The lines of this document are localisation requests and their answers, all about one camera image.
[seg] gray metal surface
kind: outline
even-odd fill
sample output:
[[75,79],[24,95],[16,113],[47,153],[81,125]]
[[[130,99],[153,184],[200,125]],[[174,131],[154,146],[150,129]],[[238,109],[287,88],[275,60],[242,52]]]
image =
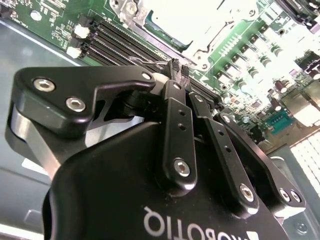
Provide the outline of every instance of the gray metal surface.
[[307,202],[305,211],[286,219],[283,228],[290,240],[319,240],[320,199],[315,189],[287,145],[269,155],[269,157],[274,156],[284,159],[272,159],[272,161],[300,190]]
[[[68,58],[59,48],[10,21],[0,20],[0,43],[0,225],[41,233],[42,203],[51,181],[47,175],[22,167],[24,157],[11,150],[5,140],[13,77],[26,67],[71,67],[83,63]],[[131,122],[93,129],[85,143],[94,145],[141,121],[135,117]]]

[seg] motherboard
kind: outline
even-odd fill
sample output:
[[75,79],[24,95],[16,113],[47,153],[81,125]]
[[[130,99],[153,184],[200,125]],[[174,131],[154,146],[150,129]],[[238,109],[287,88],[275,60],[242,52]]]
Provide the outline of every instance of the motherboard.
[[8,17],[91,66],[189,68],[191,87],[257,144],[320,125],[316,0],[0,0]]

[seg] silver bolt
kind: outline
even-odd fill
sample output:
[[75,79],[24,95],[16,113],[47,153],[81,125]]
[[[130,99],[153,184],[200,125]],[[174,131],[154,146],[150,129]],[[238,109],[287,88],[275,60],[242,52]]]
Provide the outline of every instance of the silver bolt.
[[195,95],[195,98],[196,98],[200,103],[203,102],[202,98],[201,98],[199,95]]
[[86,104],[84,103],[84,101],[77,97],[69,97],[65,101],[65,104],[69,109],[78,113],[86,109]]
[[148,79],[148,80],[151,79],[151,76],[145,72],[142,73],[142,77],[144,77],[145,79]]
[[280,188],[280,193],[281,193],[281,196],[283,197],[283,199],[284,199],[286,202],[290,202],[290,201],[291,201],[288,193],[287,193],[285,190],[283,190],[283,189]]
[[296,231],[301,235],[305,235],[308,232],[308,227],[300,222],[296,224]]
[[174,82],[174,83],[173,83],[173,86],[174,86],[176,89],[181,90],[181,86],[180,86],[178,83]]
[[222,116],[223,120],[227,122],[228,124],[230,123],[230,119],[227,116]]
[[52,81],[43,78],[37,78],[36,80],[34,80],[33,85],[39,91],[47,93],[52,92],[56,88],[55,84]]
[[291,191],[291,195],[293,196],[293,198],[294,198],[298,203],[301,203],[301,198],[299,197],[299,195],[298,195],[295,191]]
[[247,199],[249,202],[253,202],[255,197],[250,188],[248,188],[246,185],[241,184],[240,185],[240,191],[242,195]]
[[182,177],[188,177],[190,175],[190,168],[182,159],[177,159],[174,161],[174,169]]
[[137,5],[134,2],[128,2],[125,5],[125,11],[129,15],[134,15],[137,12],[137,10],[138,10]]

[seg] metal bracket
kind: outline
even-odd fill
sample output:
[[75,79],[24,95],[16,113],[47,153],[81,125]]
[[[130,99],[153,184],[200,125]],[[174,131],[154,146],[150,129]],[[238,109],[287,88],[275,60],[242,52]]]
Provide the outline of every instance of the metal bracket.
[[152,74],[139,66],[30,67],[15,74],[12,101],[27,119],[64,138],[79,138],[106,124],[120,93],[148,92],[155,85]]
[[196,93],[189,94],[195,124],[204,141],[216,154],[224,179],[221,179],[223,200],[236,216],[246,219],[259,210],[259,199],[255,193],[238,154],[227,134],[225,127],[213,120],[205,100]]
[[186,91],[174,80],[163,89],[164,116],[161,120],[156,179],[171,196],[184,196],[197,183],[197,165],[192,111],[186,106]]
[[273,215],[288,218],[303,212],[303,195],[253,140],[227,115],[219,113],[214,119],[225,126],[259,197]]
[[87,148],[85,136],[78,139],[60,138],[23,116],[15,106],[12,110],[10,127],[12,132],[29,146],[51,179],[68,158]]

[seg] white label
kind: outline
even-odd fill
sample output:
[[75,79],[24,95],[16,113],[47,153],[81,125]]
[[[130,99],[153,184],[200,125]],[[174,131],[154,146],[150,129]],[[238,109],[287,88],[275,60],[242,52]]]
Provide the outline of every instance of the white label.
[[[201,236],[201,240],[259,240],[258,233],[255,231],[247,231],[248,239],[234,236],[232,234],[227,234],[223,231],[216,232],[214,229],[201,228],[198,224],[190,223],[187,227],[187,231],[183,232],[183,222],[181,219],[177,219],[177,236],[173,236],[172,233],[172,218],[171,216],[166,216],[163,218],[156,211],[152,211],[149,207],[145,207],[144,210],[146,214],[144,216],[143,224],[146,232],[153,237],[160,237],[166,235],[168,240],[194,240],[194,236]],[[150,219],[156,218],[160,224],[158,229],[153,229],[150,226]]]

